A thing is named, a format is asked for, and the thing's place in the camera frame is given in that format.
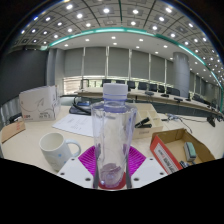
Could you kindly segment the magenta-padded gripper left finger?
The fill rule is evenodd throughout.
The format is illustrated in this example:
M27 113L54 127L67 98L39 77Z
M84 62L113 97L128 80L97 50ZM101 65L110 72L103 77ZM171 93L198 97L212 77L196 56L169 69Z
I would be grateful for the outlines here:
M58 172L58 176L78 186L98 188L95 147L91 146L77 158L71 157Z

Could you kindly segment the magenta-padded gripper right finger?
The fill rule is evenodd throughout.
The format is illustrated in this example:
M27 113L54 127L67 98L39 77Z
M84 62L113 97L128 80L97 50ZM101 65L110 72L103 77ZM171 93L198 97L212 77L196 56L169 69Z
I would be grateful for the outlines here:
M126 186L141 188L167 175L154 157L145 157L134 147L129 150L126 168Z

